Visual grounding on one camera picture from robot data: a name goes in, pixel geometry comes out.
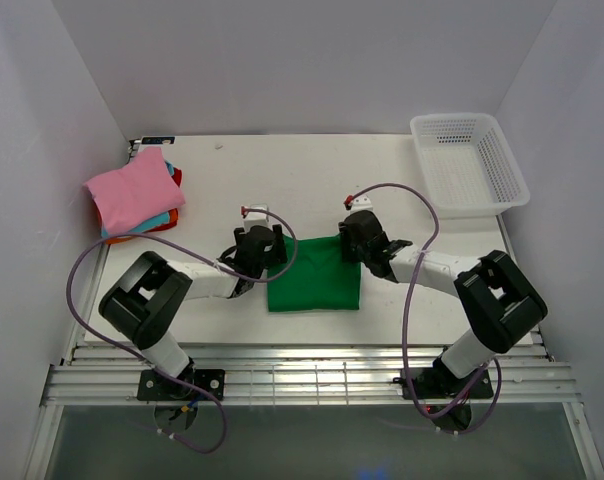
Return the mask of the green t shirt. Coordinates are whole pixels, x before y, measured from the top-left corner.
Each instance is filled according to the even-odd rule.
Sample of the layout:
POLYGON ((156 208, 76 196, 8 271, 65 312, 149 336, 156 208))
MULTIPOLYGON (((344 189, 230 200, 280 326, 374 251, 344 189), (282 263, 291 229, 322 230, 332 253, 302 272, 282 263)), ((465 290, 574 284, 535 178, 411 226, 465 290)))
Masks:
POLYGON ((360 289, 361 265, 342 259, 338 235, 299 240, 293 266, 267 284, 268 311, 357 311, 360 289))

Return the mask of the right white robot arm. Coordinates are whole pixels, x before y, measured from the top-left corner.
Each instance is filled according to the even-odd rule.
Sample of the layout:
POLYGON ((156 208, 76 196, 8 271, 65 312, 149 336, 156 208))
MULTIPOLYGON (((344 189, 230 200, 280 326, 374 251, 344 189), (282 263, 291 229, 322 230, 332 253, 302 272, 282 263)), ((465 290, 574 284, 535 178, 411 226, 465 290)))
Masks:
POLYGON ((395 380, 406 399, 411 392, 418 399, 491 397, 481 367, 509 352, 548 315, 541 295, 503 251, 462 257, 420 249, 408 240, 389 239, 369 210, 350 214, 339 224, 339 236, 344 261, 395 284, 447 294, 462 305, 469 329, 416 377, 402 370, 395 380))

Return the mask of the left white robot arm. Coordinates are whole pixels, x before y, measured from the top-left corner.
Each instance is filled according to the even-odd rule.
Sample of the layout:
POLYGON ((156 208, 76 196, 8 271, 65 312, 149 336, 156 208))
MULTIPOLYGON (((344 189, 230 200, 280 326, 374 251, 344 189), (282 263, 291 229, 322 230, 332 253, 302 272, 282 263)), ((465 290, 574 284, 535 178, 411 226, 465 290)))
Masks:
POLYGON ((234 299, 250 291, 271 267, 286 264, 282 227, 253 226, 234 231, 235 244, 214 266, 169 261, 146 251, 101 299, 98 312, 129 340, 145 360, 163 372, 160 388, 172 399, 194 387, 193 361, 170 333, 186 301, 234 299))

